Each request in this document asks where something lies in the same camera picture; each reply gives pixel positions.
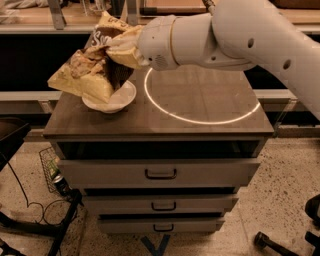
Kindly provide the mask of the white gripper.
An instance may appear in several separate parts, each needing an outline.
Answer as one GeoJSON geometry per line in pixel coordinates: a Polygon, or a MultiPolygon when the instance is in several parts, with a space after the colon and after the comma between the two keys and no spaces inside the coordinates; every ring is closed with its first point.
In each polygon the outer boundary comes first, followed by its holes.
{"type": "Polygon", "coordinates": [[[147,62],[157,71],[176,69],[171,44],[175,20],[174,15],[157,17],[144,27],[129,28],[108,42],[108,57],[132,69],[141,69],[147,62]]]}

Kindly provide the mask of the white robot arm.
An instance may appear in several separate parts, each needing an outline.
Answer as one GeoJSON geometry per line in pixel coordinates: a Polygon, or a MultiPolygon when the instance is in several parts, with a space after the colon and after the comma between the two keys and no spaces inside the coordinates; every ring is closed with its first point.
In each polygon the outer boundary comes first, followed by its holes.
{"type": "Polygon", "coordinates": [[[320,119],[320,44],[268,0],[220,0],[206,14],[155,18],[111,39],[107,54],[119,64],[158,71],[182,65],[243,71],[258,65],[320,119]]]}

